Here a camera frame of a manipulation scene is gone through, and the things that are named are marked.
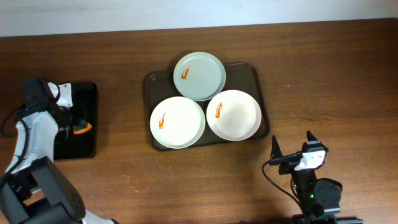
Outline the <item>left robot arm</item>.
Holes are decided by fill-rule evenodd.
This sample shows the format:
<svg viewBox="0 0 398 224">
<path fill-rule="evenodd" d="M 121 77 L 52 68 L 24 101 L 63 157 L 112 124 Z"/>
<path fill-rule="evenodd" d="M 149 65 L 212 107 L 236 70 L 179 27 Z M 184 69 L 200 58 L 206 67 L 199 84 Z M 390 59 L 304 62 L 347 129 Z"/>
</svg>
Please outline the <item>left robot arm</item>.
<svg viewBox="0 0 398 224">
<path fill-rule="evenodd" d="M 53 163 L 55 137 L 69 123 L 69 111 L 56 104 L 19 113 L 14 157 L 1 177 L 1 211 L 9 223 L 115 223 L 87 210 Z"/>
</svg>

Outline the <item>green orange sponge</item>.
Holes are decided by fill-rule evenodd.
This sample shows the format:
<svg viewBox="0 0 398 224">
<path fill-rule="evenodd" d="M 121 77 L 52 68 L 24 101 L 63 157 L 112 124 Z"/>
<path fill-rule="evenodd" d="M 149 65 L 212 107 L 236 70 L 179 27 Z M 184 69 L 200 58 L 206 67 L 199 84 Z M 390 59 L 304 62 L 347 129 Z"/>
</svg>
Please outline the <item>green orange sponge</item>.
<svg viewBox="0 0 398 224">
<path fill-rule="evenodd" d="M 89 122 L 83 122 L 73 127 L 73 133 L 75 135 L 85 134 L 90 131 L 93 126 Z"/>
</svg>

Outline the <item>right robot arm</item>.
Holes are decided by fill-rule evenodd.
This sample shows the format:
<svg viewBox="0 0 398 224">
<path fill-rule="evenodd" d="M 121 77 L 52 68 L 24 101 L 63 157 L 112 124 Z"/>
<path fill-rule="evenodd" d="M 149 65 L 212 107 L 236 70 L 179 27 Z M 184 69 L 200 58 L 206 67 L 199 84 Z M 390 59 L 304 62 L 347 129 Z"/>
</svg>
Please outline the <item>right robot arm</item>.
<svg viewBox="0 0 398 224">
<path fill-rule="evenodd" d="M 270 159 L 262 165 L 278 166 L 280 175 L 291 175 L 288 193 L 269 177 L 266 179 L 277 189 L 288 195 L 299 206 L 300 215 L 294 215 L 291 223 L 363 223 L 358 218 L 337 218 L 341 212 L 340 200 L 343 185 L 333 179 L 317 178 L 315 171 L 325 164 L 328 148 L 310 131 L 302 149 L 289 155 L 283 155 L 276 137 L 272 137 Z"/>
</svg>

